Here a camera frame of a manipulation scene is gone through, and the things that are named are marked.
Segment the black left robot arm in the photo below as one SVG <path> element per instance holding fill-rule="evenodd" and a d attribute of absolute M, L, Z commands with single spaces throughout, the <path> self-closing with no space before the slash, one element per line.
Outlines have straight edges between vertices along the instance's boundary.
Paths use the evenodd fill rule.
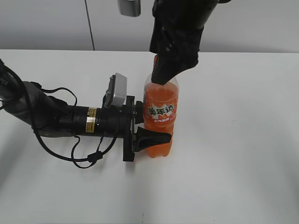
<path fill-rule="evenodd" d="M 29 124 L 42 147 L 45 137 L 121 138 L 123 160 L 132 162 L 137 152 L 171 141 L 169 133 L 139 127 L 144 122 L 143 104 L 127 95 L 127 78 L 119 73 L 110 77 L 101 108 L 69 105 L 53 92 L 39 83 L 22 81 L 5 64 L 0 65 L 2 110 Z"/>

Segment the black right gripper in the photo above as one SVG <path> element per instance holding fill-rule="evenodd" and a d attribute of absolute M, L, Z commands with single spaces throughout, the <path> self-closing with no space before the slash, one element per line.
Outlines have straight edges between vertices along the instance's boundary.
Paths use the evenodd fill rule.
<path fill-rule="evenodd" d="M 158 55 L 151 81 L 164 85 L 199 61 L 199 31 L 219 4 L 217 0 L 156 0 L 149 50 Z"/>

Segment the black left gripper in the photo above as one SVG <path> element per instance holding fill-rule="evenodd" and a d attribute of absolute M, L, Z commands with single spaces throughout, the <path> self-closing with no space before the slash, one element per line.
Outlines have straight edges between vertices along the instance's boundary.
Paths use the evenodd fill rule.
<path fill-rule="evenodd" d="M 133 120 L 134 96 L 127 96 L 126 103 L 121 107 L 116 106 L 100 108 L 100 114 L 96 122 L 96 134 L 101 138 L 112 138 L 110 145 L 102 151 L 107 154 L 113 147 L 117 138 L 123 139 L 123 161 L 133 162 L 135 153 L 133 152 L 131 125 Z M 144 122 L 143 102 L 136 101 L 135 104 L 135 124 Z M 138 127 L 135 133 L 135 151 L 140 152 L 146 148 L 166 144 L 171 141 L 171 134 L 155 132 Z"/>

